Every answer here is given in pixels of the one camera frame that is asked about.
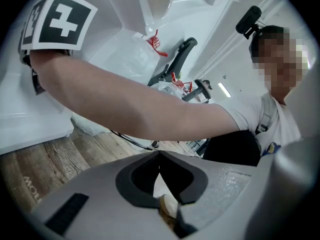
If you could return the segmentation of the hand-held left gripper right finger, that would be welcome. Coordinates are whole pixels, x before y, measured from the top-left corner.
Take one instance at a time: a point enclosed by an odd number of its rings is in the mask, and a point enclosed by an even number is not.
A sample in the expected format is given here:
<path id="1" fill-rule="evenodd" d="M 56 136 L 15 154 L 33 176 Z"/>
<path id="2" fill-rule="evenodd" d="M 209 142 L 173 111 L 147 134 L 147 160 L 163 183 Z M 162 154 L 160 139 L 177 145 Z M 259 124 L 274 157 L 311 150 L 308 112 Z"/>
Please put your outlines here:
<path id="1" fill-rule="evenodd" d="M 257 205 L 252 190 L 258 167 L 207 161 L 160 151 L 160 172 L 179 201 L 175 230 L 159 240 L 251 240 L 249 221 Z"/>

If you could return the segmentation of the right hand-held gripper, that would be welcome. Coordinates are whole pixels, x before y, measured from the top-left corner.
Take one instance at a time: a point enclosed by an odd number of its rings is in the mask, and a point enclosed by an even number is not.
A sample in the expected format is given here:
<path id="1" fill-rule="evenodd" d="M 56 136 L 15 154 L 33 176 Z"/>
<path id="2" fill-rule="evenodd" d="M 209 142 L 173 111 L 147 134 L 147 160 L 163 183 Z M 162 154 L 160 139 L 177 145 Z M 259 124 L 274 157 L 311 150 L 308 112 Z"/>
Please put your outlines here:
<path id="1" fill-rule="evenodd" d="M 98 8 L 85 0 L 38 0 L 21 31 L 20 61 L 31 66 L 31 50 L 55 50 L 71 56 L 82 48 Z"/>

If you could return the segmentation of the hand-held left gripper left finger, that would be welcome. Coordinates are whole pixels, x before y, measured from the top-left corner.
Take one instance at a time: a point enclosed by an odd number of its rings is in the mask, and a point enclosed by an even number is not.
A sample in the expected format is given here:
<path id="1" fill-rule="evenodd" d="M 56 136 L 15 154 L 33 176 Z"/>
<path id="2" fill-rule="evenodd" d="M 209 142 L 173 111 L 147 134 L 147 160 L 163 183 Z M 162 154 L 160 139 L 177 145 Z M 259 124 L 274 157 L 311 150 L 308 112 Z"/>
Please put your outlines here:
<path id="1" fill-rule="evenodd" d="M 89 168 L 32 211 L 50 240 L 177 240 L 153 196 L 160 153 Z"/>

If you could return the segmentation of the white water dispenser cabinet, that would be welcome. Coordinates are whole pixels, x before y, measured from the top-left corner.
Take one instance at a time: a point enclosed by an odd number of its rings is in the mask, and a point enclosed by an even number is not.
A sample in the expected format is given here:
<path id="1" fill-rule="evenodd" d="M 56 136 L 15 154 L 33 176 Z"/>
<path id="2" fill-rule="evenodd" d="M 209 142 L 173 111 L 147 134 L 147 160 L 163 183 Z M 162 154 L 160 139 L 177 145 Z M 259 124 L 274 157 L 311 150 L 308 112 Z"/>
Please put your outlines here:
<path id="1" fill-rule="evenodd" d="M 20 60 L 21 32 L 37 1 L 26 2 L 0 45 L 0 155 L 67 137 L 74 129 L 71 111 L 45 92 L 37 73 Z M 98 11 L 83 44 L 112 37 L 121 29 L 143 35 L 153 31 L 148 0 L 85 1 Z"/>

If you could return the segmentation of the person's right forearm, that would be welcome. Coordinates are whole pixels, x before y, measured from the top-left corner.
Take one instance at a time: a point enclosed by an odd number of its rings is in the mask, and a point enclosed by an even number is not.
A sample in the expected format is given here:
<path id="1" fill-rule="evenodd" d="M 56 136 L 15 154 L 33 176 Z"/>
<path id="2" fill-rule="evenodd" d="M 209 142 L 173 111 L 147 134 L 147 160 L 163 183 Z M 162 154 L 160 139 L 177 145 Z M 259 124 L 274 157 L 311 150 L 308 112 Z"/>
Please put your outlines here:
<path id="1" fill-rule="evenodd" d="M 193 141 L 239 130 L 220 105 L 188 103 L 55 50 L 32 50 L 30 64 L 59 103 L 124 135 Z"/>

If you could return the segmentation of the large clear water bottle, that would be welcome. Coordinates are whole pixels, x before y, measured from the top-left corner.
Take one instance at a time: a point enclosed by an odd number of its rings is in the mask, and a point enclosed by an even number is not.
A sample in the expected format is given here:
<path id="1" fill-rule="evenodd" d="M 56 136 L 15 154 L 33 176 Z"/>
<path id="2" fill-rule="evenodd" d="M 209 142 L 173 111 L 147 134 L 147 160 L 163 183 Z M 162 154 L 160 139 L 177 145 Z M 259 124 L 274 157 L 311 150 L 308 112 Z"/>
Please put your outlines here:
<path id="1" fill-rule="evenodd" d="M 147 85 L 165 52 L 158 51 L 158 31 L 146 39 L 140 33 L 121 29 L 111 37 L 99 37 L 94 42 L 85 41 L 81 50 L 72 56 L 98 68 L 129 80 Z"/>
<path id="2" fill-rule="evenodd" d="M 159 81 L 154 86 L 158 91 L 173 95 L 178 98 L 184 98 L 186 95 L 190 94 L 193 90 L 193 82 L 181 81 L 181 73 L 171 74 L 171 81 Z"/>

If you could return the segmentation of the person's black trousers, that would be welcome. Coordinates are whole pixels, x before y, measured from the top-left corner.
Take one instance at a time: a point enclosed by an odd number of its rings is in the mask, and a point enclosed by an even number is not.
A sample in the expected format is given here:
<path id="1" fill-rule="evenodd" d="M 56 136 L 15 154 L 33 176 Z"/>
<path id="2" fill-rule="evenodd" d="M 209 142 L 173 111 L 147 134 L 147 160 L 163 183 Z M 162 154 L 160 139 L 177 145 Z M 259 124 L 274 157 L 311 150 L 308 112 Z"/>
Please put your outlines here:
<path id="1" fill-rule="evenodd" d="M 249 130 L 212 137 L 204 151 L 204 160 L 256 167 L 261 151 L 254 135 Z"/>

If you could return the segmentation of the person's beige right shoe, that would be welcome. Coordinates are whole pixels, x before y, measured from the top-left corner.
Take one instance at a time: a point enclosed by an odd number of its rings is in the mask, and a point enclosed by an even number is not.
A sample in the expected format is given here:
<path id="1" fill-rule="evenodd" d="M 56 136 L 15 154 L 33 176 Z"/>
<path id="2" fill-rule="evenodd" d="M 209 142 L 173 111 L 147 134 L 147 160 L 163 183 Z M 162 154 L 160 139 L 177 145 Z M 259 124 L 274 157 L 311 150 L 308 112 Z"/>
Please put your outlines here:
<path id="1" fill-rule="evenodd" d="M 176 223 L 178 201 L 170 194 L 163 194 L 156 198 L 159 201 L 159 215 L 163 221 L 173 227 Z"/>

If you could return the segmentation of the white ceiling light panel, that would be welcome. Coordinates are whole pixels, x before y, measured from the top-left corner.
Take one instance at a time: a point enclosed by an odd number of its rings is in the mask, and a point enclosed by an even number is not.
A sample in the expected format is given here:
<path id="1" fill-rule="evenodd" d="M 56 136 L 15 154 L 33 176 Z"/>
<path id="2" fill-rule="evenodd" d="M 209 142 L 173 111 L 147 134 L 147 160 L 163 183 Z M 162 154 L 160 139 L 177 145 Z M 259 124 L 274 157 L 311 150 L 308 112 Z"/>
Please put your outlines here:
<path id="1" fill-rule="evenodd" d="M 226 87 L 223 85 L 222 82 L 218 83 L 218 86 L 228 98 L 232 97 L 231 94 L 229 93 L 229 91 L 226 89 Z"/>

